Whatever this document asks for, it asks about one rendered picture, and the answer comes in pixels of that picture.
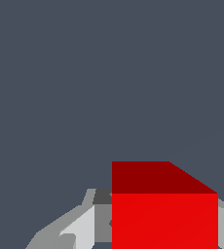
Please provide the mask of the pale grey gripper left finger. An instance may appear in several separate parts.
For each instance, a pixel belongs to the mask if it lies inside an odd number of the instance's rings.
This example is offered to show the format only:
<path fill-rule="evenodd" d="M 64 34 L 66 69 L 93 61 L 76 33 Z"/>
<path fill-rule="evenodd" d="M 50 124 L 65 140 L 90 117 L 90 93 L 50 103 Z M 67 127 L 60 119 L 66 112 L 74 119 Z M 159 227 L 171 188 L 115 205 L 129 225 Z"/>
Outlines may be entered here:
<path fill-rule="evenodd" d="M 112 242 L 112 191 L 87 189 L 84 199 L 37 231 L 25 249 L 93 249 Z"/>

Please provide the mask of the red cube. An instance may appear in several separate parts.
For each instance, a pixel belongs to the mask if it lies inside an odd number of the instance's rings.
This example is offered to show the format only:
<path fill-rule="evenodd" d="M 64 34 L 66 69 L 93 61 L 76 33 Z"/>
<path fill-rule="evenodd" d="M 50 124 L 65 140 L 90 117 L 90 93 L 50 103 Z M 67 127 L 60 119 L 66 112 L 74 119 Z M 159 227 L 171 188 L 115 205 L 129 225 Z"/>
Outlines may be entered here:
<path fill-rule="evenodd" d="M 112 249 L 218 249 L 218 193 L 169 161 L 114 161 Z"/>

